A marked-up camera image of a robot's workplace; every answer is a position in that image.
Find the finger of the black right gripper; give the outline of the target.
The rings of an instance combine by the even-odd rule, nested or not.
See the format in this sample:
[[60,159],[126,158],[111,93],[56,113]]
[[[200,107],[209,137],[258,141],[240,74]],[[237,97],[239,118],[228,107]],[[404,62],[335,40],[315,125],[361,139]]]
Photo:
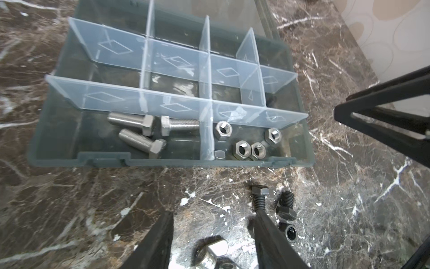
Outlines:
[[[334,108],[334,119],[389,146],[416,162],[430,166],[430,118],[381,108],[380,105],[430,93],[430,68],[424,67],[347,97]],[[425,136],[419,140],[353,116],[353,113]]]

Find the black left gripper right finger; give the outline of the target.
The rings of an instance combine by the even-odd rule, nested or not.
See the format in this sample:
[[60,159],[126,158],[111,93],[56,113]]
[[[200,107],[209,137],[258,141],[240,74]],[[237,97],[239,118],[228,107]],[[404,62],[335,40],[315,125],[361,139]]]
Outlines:
[[254,218],[254,239],[260,269],[307,269],[286,236],[262,210]]

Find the steel hex nut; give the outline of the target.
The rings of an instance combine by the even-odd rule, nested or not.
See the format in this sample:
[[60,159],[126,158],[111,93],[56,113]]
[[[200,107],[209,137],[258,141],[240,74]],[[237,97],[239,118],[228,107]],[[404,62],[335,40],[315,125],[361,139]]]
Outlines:
[[265,142],[269,145],[276,145],[282,141],[281,131],[277,128],[269,128],[264,132]]
[[267,150],[263,143],[255,142],[251,145],[251,156],[250,158],[254,161],[263,160],[266,158]]
[[227,121],[218,122],[214,128],[214,135],[217,140],[228,140],[232,135],[232,125]]
[[235,143],[233,156],[237,160],[245,160],[249,158],[251,154],[252,154],[252,147],[248,142],[241,140]]

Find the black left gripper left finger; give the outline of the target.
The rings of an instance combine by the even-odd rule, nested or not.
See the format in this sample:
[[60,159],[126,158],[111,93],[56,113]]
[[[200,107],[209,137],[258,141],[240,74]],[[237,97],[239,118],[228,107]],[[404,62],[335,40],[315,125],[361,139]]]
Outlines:
[[174,233],[174,214],[163,212],[120,269],[167,269]]

